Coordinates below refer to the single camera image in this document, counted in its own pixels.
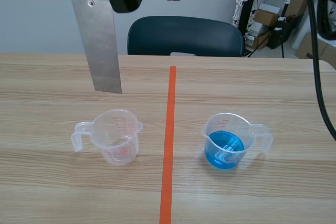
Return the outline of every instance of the blue liquid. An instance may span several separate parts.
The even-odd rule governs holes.
[[[211,140],[219,147],[232,151],[239,152],[244,150],[244,145],[238,136],[227,131],[217,131],[210,136]],[[210,141],[205,147],[205,157],[213,166],[219,169],[230,169],[235,167],[244,153],[234,154],[219,150]]]

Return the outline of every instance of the empty measuring cup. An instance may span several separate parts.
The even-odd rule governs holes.
[[[207,138],[205,156],[217,168],[230,169],[238,165],[256,138],[262,138],[262,151],[268,152],[273,137],[264,124],[251,124],[239,115],[221,113],[212,116],[202,130]]]
[[[83,149],[82,135],[88,135],[100,148],[107,162],[124,165],[138,154],[138,132],[142,129],[142,123],[130,111],[111,110],[101,114],[93,122],[78,123],[71,141],[75,151],[80,152]]]

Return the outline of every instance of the black chair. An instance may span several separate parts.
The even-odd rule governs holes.
[[[153,16],[140,18],[128,33],[129,55],[241,57],[244,40],[231,24],[203,18]]]

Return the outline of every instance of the orange tape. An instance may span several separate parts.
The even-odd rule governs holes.
[[[164,140],[160,224],[172,222],[172,187],[173,187],[173,151],[175,120],[176,66],[170,67],[169,88]]]

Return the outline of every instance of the measuring cup with blue liquid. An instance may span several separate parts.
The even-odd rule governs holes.
[[[266,125],[249,123],[243,117],[231,113],[212,116],[202,134],[207,138],[205,157],[219,169],[237,166],[257,138],[262,138],[263,152],[268,152],[273,142]]]

